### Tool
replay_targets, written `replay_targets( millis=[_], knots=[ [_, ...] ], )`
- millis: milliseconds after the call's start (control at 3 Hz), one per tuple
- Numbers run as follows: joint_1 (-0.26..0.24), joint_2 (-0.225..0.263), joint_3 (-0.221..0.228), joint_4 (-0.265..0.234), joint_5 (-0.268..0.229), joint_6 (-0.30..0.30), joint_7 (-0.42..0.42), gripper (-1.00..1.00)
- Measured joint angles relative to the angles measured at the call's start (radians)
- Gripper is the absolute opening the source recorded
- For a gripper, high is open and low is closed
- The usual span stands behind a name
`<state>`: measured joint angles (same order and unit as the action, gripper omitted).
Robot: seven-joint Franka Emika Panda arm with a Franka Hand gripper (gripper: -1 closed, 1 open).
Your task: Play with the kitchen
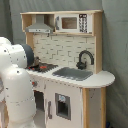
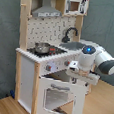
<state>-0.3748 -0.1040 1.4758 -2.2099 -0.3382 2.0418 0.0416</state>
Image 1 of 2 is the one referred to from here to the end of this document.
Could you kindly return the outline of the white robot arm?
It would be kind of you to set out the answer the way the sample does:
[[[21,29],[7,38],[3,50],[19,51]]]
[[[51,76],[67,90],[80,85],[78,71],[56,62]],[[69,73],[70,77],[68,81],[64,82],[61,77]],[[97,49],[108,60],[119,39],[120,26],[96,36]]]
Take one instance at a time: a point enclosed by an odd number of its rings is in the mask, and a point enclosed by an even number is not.
[[[36,128],[35,97],[26,71],[33,62],[34,53],[29,45],[12,45],[7,38],[0,37],[0,79],[9,116],[8,128]]]

